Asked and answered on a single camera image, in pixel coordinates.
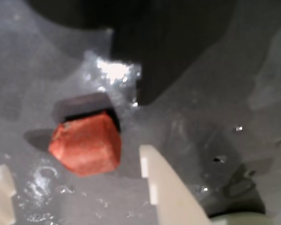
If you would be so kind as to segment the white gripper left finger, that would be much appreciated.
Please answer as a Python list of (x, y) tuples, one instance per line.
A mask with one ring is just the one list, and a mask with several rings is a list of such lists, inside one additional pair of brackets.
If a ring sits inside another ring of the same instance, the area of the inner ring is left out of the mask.
[(16, 222), (12, 199), (15, 194), (10, 169), (6, 165), (0, 165), (0, 225), (12, 225)]

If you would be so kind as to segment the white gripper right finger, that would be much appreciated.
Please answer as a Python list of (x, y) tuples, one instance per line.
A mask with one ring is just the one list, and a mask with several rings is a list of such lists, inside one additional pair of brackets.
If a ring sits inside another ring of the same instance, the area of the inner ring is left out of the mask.
[(139, 148), (141, 177), (147, 179), (150, 204), (160, 225), (210, 225), (211, 221), (187, 186), (152, 145)]

